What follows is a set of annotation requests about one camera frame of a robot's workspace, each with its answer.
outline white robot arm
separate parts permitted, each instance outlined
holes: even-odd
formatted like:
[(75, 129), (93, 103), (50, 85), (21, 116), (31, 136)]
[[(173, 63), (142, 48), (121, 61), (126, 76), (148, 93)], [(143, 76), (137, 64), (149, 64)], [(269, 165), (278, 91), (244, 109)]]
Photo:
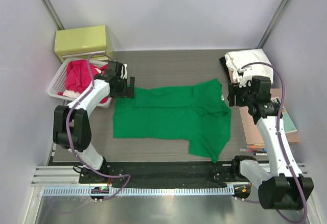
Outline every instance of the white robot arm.
[[(284, 131), (284, 123), (277, 120), (279, 104), (271, 101), (271, 81), (263, 76), (245, 76), (246, 81), (228, 85), (229, 106), (247, 106), (265, 143), (270, 173), (261, 168), (255, 158), (236, 156), (232, 168), (246, 177), (258, 189), (261, 206), (264, 209), (298, 210), (303, 207), (294, 177), (298, 179), (307, 200), (313, 190), (311, 178), (305, 178), (297, 166)], [(282, 139), (282, 148), (278, 134)]]
[[(75, 106), (69, 124), (75, 153), (86, 165), (107, 175), (108, 169), (105, 158), (98, 154), (90, 142), (91, 129), (88, 118), (94, 108), (105, 97), (134, 98), (134, 82), (135, 78), (130, 77), (130, 85), (127, 85), (126, 65), (116, 61), (109, 61), (105, 72), (95, 76), (93, 88), (92, 84), (90, 84), (89, 87), (68, 106), (58, 106), (55, 109), (53, 141), (72, 152), (65, 122), (68, 111)], [(92, 175), (93, 179), (99, 179), (99, 181), (101, 181), (101, 177), (94, 174), (86, 165), (83, 168), (86, 173), (85, 175)]]

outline dark wood grain surface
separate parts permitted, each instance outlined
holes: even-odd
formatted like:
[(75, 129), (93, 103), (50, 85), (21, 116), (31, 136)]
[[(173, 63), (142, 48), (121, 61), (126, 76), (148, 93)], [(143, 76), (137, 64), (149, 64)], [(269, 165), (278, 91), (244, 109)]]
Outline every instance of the dark wood grain surface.
[[(227, 102), (227, 78), (219, 58), (230, 50), (117, 52), (115, 59), (128, 64), (128, 76), (142, 88), (196, 85), (218, 78)], [(107, 161), (209, 161), (188, 154), (189, 142), (163, 139), (113, 139), (112, 116), (115, 100), (108, 109), (96, 108), (90, 116), (92, 144)], [(246, 141), (238, 107), (232, 107), (231, 138), (219, 160), (231, 160), (245, 148)], [(57, 146), (54, 162), (73, 162), (70, 152)]]

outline plastic basket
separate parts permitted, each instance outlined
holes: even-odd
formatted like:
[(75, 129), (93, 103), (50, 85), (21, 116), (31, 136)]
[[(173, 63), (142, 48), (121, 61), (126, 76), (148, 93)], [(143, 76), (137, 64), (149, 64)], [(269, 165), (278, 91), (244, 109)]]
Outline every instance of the plastic basket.
[[(56, 72), (56, 75), (51, 80), (48, 90), (46, 91), (49, 96), (53, 96), (53, 97), (68, 100), (68, 101), (75, 100), (75, 98), (58, 95), (58, 92), (65, 91), (67, 66), (68, 66), (69, 62), (76, 61), (76, 60), (81, 60), (81, 58), (68, 58), (62, 63), (62, 65)], [(96, 61), (96, 60), (90, 60), (90, 63), (92, 63), (95, 67), (102, 67), (107, 64), (106, 62), (101, 62), (101, 61)], [(102, 103), (102, 104), (99, 103), (98, 107), (109, 108), (110, 103), (111, 103), (111, 98), (108, 98), (108, 101), (106, 101), (105, 103)]]

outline yellow box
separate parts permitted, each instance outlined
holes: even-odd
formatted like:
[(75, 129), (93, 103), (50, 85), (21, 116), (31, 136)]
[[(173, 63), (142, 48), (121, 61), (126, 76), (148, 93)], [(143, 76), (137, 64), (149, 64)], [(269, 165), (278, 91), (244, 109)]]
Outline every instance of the yellow box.
[[(113, 57), (113, 49), (106, 25), (58, 30), (56, 32), (55, 53), (64, 62), (66, 58), (87, 58), (93, 53), (106, 53)], [(107, 60), (99, 56), (95, 60)]]

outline red cloth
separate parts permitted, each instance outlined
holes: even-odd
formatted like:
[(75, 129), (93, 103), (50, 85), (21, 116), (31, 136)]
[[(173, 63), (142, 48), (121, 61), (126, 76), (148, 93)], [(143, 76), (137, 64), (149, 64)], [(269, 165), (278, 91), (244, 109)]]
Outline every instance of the red cloth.
[[(96, 67), (92, 64), (91, 72), (93, 76), (98, 74)], [(107, 65), (99, 68), (101, 71), (107, 68)], [(72, 90), (74, 92), (83, 93), (83, 91), (90, 85), (91, 77), (88, 72), (87, 63), (85, 59), (69, 62), (67, 66), (67, 75), (65, 80), (66, 90)], [(107, 97), (103, 98), (100, 103), (105, 103), (108, 100)]]

